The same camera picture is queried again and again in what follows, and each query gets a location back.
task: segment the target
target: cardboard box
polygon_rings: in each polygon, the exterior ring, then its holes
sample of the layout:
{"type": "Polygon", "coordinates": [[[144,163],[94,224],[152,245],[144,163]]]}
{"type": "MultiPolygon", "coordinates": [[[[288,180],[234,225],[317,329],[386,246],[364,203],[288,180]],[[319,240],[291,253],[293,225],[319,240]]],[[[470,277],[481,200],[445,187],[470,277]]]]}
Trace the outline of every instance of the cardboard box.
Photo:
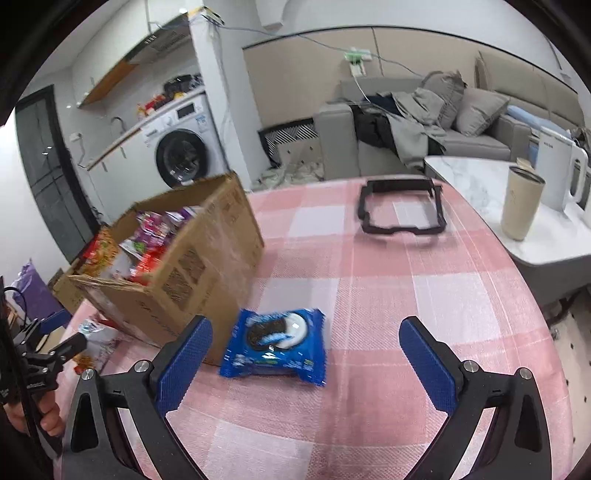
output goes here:
{"type": "Polygon", "coordinates": [[[200,206],[174,238],[147,286],[86,275],[69,279],[107,317],[142,340],[174,340],[197,314],[213,325],[206,362],[220,365],[239,310],[248,299],[263,240],[235,173],[205,179],[136,203],[112,227],[117,243],[138,227],[142,211],[200,206]]]}
{"type": "Polygon", "coordinates": [[[76,272],[80,260],[74,260],[68,271],[60,276],[53,285],[53,296],[64,306],[72,315],[76,313],[80,304],[84,301],[83,292],[71,281],[70,275],[76,272]]]}

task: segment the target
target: wooden shelf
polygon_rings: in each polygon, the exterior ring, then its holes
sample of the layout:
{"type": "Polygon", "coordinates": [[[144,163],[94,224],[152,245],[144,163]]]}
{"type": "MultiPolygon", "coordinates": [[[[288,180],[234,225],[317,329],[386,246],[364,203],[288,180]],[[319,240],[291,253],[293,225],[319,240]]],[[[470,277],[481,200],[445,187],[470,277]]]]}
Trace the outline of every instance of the wooden shelf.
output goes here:
{"type": "Polygon", "coordinates": [[[115,88],[115,85],[127,77],[127,75],[129,75],[136,67],[136,64],[127,63],[125,60],[121,60],[110,69],[109,73],[107,73],[99,83],[96,84],[96,86],[84,98],[84,101],[80,106],[90,105],[91,103],[103,99],[113,88],[115,88]]]}

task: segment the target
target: cable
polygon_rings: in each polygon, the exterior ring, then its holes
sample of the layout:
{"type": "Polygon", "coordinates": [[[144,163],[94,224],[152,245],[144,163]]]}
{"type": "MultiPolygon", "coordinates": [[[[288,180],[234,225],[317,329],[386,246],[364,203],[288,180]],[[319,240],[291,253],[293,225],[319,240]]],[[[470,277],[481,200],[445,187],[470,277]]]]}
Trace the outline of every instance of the cable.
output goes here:
{"type": "MultiPolygon", "coordinates": [[[[300,37],[300,38],[305,38],[306,40],[309,40],[309,41],[311,41],[311,42],[313,42],[313,43],[316,43],[316,44],[318,44],[318,45],[321,45],[321,46],[323,46],[323,47],[329,48],[329,49],[331,49],[331,50],[342,51],[342,52],[344,52],[344,53],[347,53],[347,52],[349,52],[349,51],[350,51],[350,49],[349,49],[349,48],[333,47],[332,45],[327,45],[326,43],[322,43],[321,41],[315,40],[315,39],[313,39],[313,38],[310,38],[310,37],[306,37],[304,34],[301,34],[301,33],[295,33],[295,34],[292,34],[292,35],[278,35],[278,34],[275,34],[275,33],[265,32],[265,31],[263,31],[263,30],[257,30],[256,28],[246,28],[246,27],[226,27],[225,25],[219,25],[219,24],[215,23],[214,21],[212,21],[211,19],[209,19],[209,18],[208,18],[208,17],[206,17],[205,15],[202,15],[202,17],[203,17],[203,18],[205,18],[205,20],[207,20],[207,21],[208,21],[209,23],[211,23],[212,25],[215,25],[215,26],[217,26],[217,27],[219,27],[219,28],[223,28],[223,29],[225,29],[225,30],[235,30],[235,31],[244,31],[244,32],[262,33],[262,34],[264,34],[264,35],[267,35],[267,36],[269,36],[269,37],[274,37],[274,38],[300,37]]],[[[377,59],[380,59],[380,60],[382,60],[382,61],[385,61],[386,63],[393,63],[393,64],[395,64],[395,65],[399,65],[399,66],[401,66],[402,68],[404,68],[404,69],[407,69],[407,70],[408,70],[410,73],[412,73],[413,75],[416,75],[417,77],[423,77],[423,75],[421,75],[421,74],[419,74],[419,73],[417,73],[417,72],[415,72],[415,71],[411,70],[410,68],[408,68],[408,67],[407,67],[406,65],[404,65],[403,63],[400,63],[399,61],[385,59],[385,58],[383,58],[382,56],[380,56],[380,55],[378,55],[378,54],[376,54],[376,53],[372,53],[372,54],[371,54],[371,56],[372,56],[372,57],[375,57],[375,58],[377,58],[377,59]]]]}
{"type": "MultiPolygon", "coordinates": [[[[273,38],[290,38],[290,37],[300,37],[303,38],[305,40],[309,40],[313,43],[316,43],[318,45],[321,45],[322,47],[326,47],[329,48],[331,50],[336,50],[336,51],[342,51],[344,53],[348,53],[350,51],[349,48],[341,48],[341,47],[333,47],[332,45],[328,45],[326,43],[322,43],[321,41],[315,40],[313,38],[307,37],[306,35],[302,34],[302,33],[294,33],[294,34],[289,34],[289,35],[278,35],[276,33],[270,33],[270,32],[266,32],[264,30],[257,30],[256,28],[246,28],[246,27],[227,27],[225,25],[220,25],[216,22],[214,22],[213,20],[211,20],[209,17],[201,14],[201,17],[203,17],[205,20],[207,20],[209,23],[211,23],[212,25],[215,25],[216,27],[219,28],[223,28],[224,30],[234,30],[234,31],[242,31],[242,32],[252,32],[252,33],[262,33],[263,35],[267,35],[268,37],[273,37],[273,38]]],[[[187,22],[183,22],[179,25],[168,25],[166,27],[162,27],[163,30],[174,30],[175,28],[178,27],[182,27],[184,25],[192,25],[195,20],[197,20],[199,18],[199,15],[195,15],[191,20],[188,20],[187,22]]],[[[380,56],[378,53],[371,53],[371,56],[377,59],[380,59],[386,63],[393,63],[394,65],[399,65],[401,66],[403,69],[408,70],[410,73],[412,73],[413,75],[416,75],[417,77],[423,77],[424,75],[421,75],[420,73],[415,72],[414,70],[411,70],[410,68],[408,68],[404,63],[400,63],[399,61],[396,60],[388,60],[385,59],[384,57],[380,56]]]]}
{"type": "Polygon", "coordinates": [[[363,94],[363,96],[365,97],[365,99],[369,102],[369,103],[373,103],[367,95],[365,95],[365,92],[363,91],[363,89],[361,88],[361,85],[359,84],[359,82],[357,81],[357,77],[355,75],[353,75],[353,79],[355,80],[355,83],[357,84],[357,88],[361,91],[361,93],[363,94]]]}
{"type": "Polygon", "coordinates": [[[26,325],[27,324],[27,317],[28,317],[27,299],[25,298],[23,293],[16,287],[5,287],[4,290],[2,291],[2,295],[4,295],[7,291],[15,291],[21,296],[22,304],[24,305],[23,311],[25,312],[25,318],[23,319],[23,323],[24,323],[24,325],[26,325]]]}

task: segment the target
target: blue gripper pad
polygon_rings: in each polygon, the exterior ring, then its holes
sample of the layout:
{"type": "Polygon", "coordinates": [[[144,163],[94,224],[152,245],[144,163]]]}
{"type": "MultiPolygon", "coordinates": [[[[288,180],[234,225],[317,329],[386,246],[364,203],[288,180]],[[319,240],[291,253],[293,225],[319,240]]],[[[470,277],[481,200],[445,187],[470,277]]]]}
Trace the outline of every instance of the blue gripper pad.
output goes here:
{"type": "Polygon", "coordinates": [[[456,383],[451,373],[409,320],[400,324],[398,339],[433,406],[451,415],[457,404],[456,383]]]}
{"type": "Polygon", "coordinates": [[[212,344],[212,339],[212,324],[204,318],[183,346],[178,349],[168,368],[160,376],[155,406],[162,417],[166,412],[176,410],[181,404],[212,344]]]}

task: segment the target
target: white kettle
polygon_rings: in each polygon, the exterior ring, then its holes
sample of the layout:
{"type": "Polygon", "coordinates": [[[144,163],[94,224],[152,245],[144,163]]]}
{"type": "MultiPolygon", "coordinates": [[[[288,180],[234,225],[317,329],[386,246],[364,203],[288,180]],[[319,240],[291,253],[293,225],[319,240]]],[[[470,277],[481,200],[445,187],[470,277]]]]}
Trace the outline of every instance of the white kettle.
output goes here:
{"type": "Polygon", "coordinates": [[[587,152],[577,147],[572,140],[542,127],[538,160],[535,162],[536,173],[546,182],[541,202],[559,212],[564,210],[568,202],[580,202],[583,198],[587,161],[587,152]],[[574,162],[577,160],[583,174],[579,175],[577,190],[572,196],[570,183],[573,179],[574,162]]]}

